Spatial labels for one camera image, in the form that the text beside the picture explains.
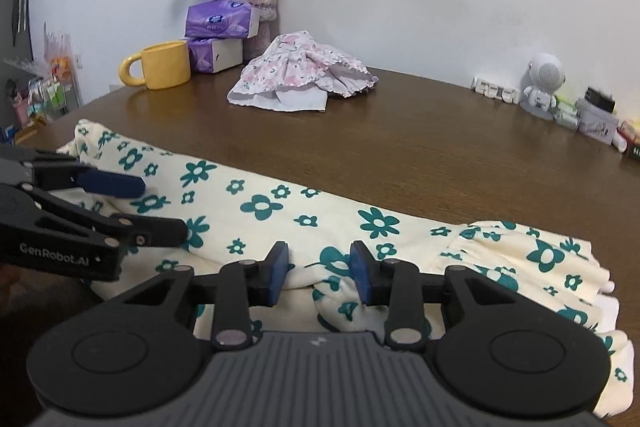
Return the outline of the cream teal flower garment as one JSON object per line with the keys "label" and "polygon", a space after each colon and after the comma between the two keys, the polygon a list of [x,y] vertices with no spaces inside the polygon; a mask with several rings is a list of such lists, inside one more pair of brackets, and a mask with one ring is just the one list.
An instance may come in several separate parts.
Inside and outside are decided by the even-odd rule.
{"label": "cream teal flower garment", "polygon": [[273,329],[382,334],[386,309],[362,304],[350,272],[349,249],[359,241],[375,259],[409,261],[426,273],[463,265],[589,329],[611,361],[594,411],[608,417],[631,406],[634,346],[616,326],[620,304],[611,275],[585,239],[511,221],[450,225],[404,215],[163,150],[85,119],[63,152],[104,171],[140,176],[146,185],[134,199],[70,190],[63,193],[67,202],[103,216],[178,218],[188,228],[178,247],[130,247],[119,279],[94,285],[102,298],[181,265],[208,274],[260,260],[281,241],[290,250],[288,275],[277,306],[250,314],[255,336]]}

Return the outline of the yellow mug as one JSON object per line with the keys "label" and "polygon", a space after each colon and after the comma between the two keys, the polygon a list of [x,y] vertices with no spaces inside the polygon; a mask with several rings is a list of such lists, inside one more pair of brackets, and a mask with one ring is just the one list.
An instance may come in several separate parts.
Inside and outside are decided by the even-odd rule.
{"label": "yellow mug", "polygon": [[[131,65],[135,62],[141,64],[141,77],[131,75]],[[183,40],[175,40],[148,46],[120,64],[118,77],[125,86],[149,90],[182,86],[191,79],[188,45]]]}

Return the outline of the lower purple tissue pack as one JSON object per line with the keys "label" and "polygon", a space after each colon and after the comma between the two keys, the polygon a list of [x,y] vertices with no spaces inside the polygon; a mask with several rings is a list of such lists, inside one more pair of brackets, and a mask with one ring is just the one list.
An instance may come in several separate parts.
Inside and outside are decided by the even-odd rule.
{"label": "lower purple tissue pack", "polygon": [[240,39],[191,39],[186,42],[192,72],[217,74],[243,62]]}

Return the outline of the purple tissue pack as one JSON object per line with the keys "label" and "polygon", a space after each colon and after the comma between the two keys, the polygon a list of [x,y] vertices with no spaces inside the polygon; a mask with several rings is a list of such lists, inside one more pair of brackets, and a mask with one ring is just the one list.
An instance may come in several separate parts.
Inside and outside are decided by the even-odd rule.
{"label": "purple tissue pack", "polygon": [[192,72],[217,74],[243,62],[240,39],[191,39],[186,42]]}
{"label": "purple tissue pack", "polygon": [[186,11],[184,35],[191,39],[248,39],[258,33],[260,11],[245,0],[204,0]]}

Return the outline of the white letter block ornament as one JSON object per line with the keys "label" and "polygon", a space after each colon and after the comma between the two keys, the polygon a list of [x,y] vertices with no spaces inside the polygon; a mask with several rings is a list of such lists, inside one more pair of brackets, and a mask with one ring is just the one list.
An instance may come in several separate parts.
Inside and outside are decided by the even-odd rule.
{"label": "white letter block ornament", "polygon": [[499,100],[506,104],[518,105],[521,100],[521,91],[515,88],[505,88],[498,86],[480,77],[474,77],[471,83],[471,89],[491,100]]}

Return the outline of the pink floral garment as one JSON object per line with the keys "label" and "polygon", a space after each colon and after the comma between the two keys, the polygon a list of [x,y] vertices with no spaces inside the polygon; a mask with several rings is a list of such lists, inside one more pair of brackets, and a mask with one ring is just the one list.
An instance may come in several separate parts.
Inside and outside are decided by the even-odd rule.
{"label": "pink floral garment", "polygon": [[330,96],[351,98],[377,83],[363,62],[302,30],[277,36],[253,58],[227,100],[273,112],[323,112]]}

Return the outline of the upper purple tissue pack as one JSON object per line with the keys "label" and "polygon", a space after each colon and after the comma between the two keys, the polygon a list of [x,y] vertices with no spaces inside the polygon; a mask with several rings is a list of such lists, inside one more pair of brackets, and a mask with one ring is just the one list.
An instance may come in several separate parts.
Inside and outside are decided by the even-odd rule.
{"label": "upper purple tissue pack", "polygon": [[248,39],[258,33],[260,11],[245,0],[204,0],[186,11],[184,35],[191,39]]}

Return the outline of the small green white items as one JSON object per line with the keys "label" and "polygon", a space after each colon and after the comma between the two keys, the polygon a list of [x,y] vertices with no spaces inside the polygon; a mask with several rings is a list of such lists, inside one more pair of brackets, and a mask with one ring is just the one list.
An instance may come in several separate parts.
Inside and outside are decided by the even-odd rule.
{"label": "small green white items", "polygon": [[556,105],[553,107],[552,116],[554,121],[560,126],[576,131],[579,127],[579,115],[577,107],[559,96],[555,98]]}

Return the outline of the grey storage box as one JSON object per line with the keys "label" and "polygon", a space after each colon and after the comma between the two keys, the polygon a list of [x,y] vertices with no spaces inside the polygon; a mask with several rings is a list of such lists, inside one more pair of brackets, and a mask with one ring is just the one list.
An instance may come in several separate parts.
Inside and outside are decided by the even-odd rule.
{"label": "grey storage box", "polygon": [[605,110],[591,104],[584,98],[576,101],[578,131],[606,145],[613,143],[618,119]]}

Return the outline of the white robot figurine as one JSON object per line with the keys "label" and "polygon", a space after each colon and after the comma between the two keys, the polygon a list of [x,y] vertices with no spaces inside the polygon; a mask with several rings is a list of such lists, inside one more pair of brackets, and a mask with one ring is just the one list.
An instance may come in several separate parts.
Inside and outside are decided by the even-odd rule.
{"label": "white robot figurine", "polygon": [[536,54],[528,65],[528,85],[521,94],[520,107],[530,115],[544,120],[553,119],[558,106],[555,92],[566,81],[561,61],[549,53]]}

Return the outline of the white tube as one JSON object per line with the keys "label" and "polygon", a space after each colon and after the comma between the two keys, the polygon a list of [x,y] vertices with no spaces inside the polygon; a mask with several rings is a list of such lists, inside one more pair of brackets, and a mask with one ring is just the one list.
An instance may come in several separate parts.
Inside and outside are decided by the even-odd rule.
{"label": "white tube", "polygon": [[612,144],[617,148],[617,150],[621,154],[625,154],[629,146],[629,140],[626,138],[625,135],[621,134],[619,131],[616,131],[613,136]]}

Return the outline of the black label box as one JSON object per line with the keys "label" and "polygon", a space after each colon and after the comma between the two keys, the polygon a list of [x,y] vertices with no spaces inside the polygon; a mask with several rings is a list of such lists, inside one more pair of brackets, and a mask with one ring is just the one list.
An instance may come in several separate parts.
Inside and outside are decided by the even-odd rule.
{"label": "black label box", "polygon": [[638,141],[627,141],[623,155],[629,159],[640,161],[640,143]]}

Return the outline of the black charger on box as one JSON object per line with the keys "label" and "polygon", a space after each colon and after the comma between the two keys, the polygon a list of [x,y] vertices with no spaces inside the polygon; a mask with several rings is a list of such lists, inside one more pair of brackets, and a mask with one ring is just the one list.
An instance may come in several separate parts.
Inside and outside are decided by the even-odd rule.
{"label": "black charger on box", "polygon": [[605,94],[598,89],[588,87],[585,92],[585,100],[591,105],[596,106],[603,112],[613,114],[615,109],[615,101],[611,95]]}

